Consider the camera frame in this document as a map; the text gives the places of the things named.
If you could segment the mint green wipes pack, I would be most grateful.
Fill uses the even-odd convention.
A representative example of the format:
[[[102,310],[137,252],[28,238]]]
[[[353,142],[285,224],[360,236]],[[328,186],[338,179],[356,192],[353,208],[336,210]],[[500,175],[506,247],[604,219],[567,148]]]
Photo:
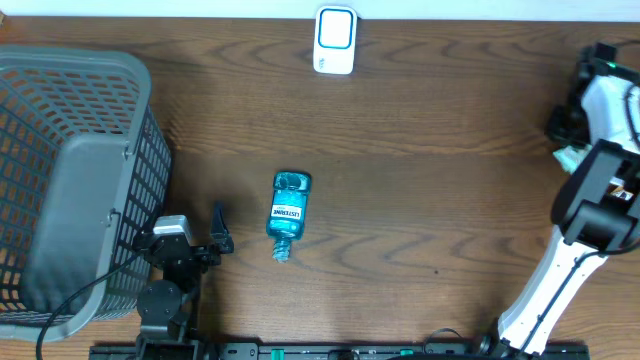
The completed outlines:
[[[587,157],[590,150],[590,145],[581,149],[573,146],[566,146],[554,151],[553,156],[565,172],[573,174]]]

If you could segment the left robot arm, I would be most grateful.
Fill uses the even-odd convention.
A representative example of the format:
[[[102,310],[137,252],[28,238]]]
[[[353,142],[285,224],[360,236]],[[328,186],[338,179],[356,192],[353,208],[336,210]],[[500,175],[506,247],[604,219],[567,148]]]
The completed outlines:
[[[219,202],[214,204],[209,234],[209,243],[194,245],[186,216],[162,216],[155,209],[134,237],[134,251],[162,272],[161,279],[150,282],[138,294],[141,324],[135,359],[219,357],[219,347],[197,330],[202,277],[209,268],[221,264],[223,254],[234,252]]]

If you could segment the teal mouthwash bottle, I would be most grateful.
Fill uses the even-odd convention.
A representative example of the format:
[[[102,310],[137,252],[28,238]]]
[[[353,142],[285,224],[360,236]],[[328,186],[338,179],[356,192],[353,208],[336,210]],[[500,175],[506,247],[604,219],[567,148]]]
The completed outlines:
[[[272,258],[278,263],[288,261],[292,244],[304,234],[311,186],[311,176],[306,173],[283,171],[274,176],[266,233],[274,240]]]

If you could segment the grey plastic shopping basket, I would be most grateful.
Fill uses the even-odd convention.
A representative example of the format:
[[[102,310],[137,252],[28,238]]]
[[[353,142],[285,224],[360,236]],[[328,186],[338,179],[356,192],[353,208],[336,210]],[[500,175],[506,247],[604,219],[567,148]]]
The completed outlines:
[[[129,314],[150,273],[131,243],[172,159],[144,64],[122,52],[1,49],[1,335],[58,341]]]

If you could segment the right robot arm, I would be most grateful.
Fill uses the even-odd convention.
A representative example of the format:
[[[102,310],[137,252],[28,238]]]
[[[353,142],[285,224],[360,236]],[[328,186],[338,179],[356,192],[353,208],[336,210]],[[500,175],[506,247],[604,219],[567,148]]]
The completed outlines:
[[[639,73],[614,45],[582,50],[566,101],[545,128],[569,173],[552,210],[550,241],[515,302],[472,353],[488,359],[560,358],[548,340],[589,277],[639,248]]]

